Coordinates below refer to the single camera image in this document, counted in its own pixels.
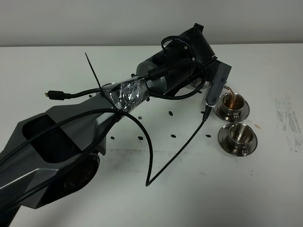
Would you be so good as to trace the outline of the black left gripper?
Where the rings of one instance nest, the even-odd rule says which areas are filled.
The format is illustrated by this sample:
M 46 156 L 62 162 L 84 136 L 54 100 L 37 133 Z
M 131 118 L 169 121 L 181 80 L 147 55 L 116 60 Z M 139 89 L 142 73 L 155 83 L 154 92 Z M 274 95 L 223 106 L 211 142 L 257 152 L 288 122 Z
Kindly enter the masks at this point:
M 195 23 L 192 28 L 178 36 L 180 42 L 183 43 L 182 50 L 181 44 L 177 45 L 180 50 L 178 62 L 189 61 L 194 58 L 194 61 L 203 65 L 211 65 L 216 61 L 217 57 L 205 39 L 203 29 L 203 25 Z

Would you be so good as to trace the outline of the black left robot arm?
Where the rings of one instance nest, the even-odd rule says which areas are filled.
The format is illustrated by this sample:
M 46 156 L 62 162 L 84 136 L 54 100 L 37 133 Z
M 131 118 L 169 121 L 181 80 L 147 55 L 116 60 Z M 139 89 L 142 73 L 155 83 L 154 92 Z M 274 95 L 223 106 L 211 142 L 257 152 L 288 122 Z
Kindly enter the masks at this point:
M 182 100 L 177 92 L 196 79 L 215 84 L 217 58 L 194 26 L 161 42 L 162 50 L 140 63 L 128 80 L 92 89 L 94 97 L 54 106 L 19 122 L 0 154 L 0 211 L 40 208 L 85 187 L 106 152 L 106 136 L 150 97 Z

